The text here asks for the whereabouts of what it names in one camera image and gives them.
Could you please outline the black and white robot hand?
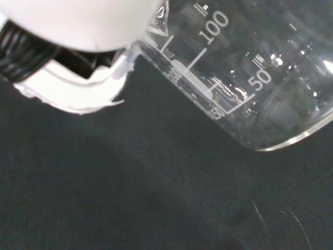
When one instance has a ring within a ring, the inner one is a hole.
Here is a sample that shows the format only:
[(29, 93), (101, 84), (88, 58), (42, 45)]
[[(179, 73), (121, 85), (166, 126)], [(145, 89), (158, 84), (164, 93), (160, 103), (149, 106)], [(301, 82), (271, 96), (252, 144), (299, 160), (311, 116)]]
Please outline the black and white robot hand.
[(1, 1), (1, 79), (72, 114), (120, 105), (147, 32), (168, 1)]

